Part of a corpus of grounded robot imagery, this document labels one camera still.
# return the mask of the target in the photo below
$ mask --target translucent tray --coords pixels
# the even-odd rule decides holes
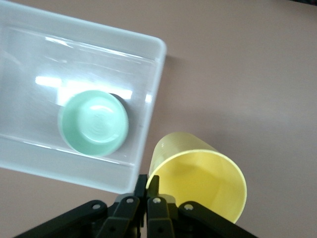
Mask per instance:
[[[0,167],[117,193],[137,179],[166,54],[162,40],[0,1]],[[89,157],[62,139],[68,99],[97,89],[129,117],[124,144]]]

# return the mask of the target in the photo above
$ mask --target yellow plastic cup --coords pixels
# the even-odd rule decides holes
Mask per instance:
[[[147,188],[159,176],[159,193],[172,195],[179,206],[196,201],[236,223],[247,199],[239,167],[216,149],[186,132],[174,132],[156,145]]]

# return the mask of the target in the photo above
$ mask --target green bowl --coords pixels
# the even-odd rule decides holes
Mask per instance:
[[[108,155],[128,134],[128,115],[113,95],[90,90],[72,97],[58,117],[60,134],[74,150],[85,155]]]

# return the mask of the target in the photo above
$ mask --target beige table surface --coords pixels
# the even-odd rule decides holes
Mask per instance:
[[[188,131],[248,185],[238,225],[317,237],[317,7],[286,0],[16,0],[163,39],[168,47],[141,172],[156,142]],[[116,194],[0,170],[0,237]]]

